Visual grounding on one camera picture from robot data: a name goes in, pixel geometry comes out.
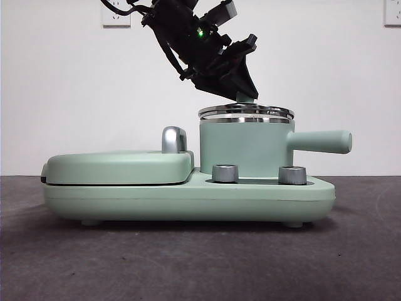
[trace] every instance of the gray carpet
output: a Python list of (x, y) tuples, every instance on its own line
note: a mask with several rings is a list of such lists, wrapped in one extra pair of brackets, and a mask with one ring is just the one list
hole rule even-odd
[(329, 217), (278, 223), (106, 222), (1, 178), (1, 300), (401, 300), (401, 177), (324, 177)]

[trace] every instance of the appliance base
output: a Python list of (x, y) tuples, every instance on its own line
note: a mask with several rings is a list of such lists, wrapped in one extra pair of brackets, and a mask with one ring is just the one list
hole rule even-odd
[[(274, 183), (277, 177), (261, 183)], [(66, 219), (102, 221), (278, 221), (299, 228), (324, 218), (334, 185), (308, 176), (308, 185), (218, 184), (195, 168), (186, 182), (169, 185), (44, 185), (46, 205)]]

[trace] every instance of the mint green pot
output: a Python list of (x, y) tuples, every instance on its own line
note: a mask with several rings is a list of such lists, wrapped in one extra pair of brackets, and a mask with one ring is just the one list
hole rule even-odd
[(352, 148), (345, 130), (295, 133), (290, 119), (216, 120), (200, 122), (200, 171), (206, 174), (215, 164), (235, 164), (240, 177), (276, 177), (279, 167), (293, 165), (294, 150), (346, 154)]

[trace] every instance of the robotic end effector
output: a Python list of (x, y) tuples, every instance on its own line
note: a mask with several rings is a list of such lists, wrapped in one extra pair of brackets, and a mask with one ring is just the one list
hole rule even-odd
[[(153, 29), (167, 59), (180, 74), (190, 79), (196, 89), (236, 101), (237, 95), (256, 99), (258, 91), (249, 76), (246, 55), (256, 49), (256, 37), (250, 34), (243, 41), (231, 43), (228, 35), (221, 36), (218, 26), (236, 16), (232, 0), (222, 1), (203, 17), (194, 15), (198, 0), (152, 0), (150, 8), (134, 5), (138, 0), (127, 0), (132, 9), (127, 12), (112, 8), (117, 14), (138, 11), (142, 24)], [(182, 69), (173, 51), (187, 68)]]

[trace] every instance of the electrical outlet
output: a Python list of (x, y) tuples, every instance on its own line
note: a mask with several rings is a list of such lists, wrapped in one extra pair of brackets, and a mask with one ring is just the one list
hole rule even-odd
[(401, 0), (385, 0), (384, 25), (401, 27)]
[[(132, 6), (129, 5), (126, 0), (107, 0), (116, 8), (122, 11), (128, 11)], [(103, 3), (102, 5), (102, 20), (104, 28), (129, 28), (131, 27), (131, 15), (120, 16), (109, 10)]]

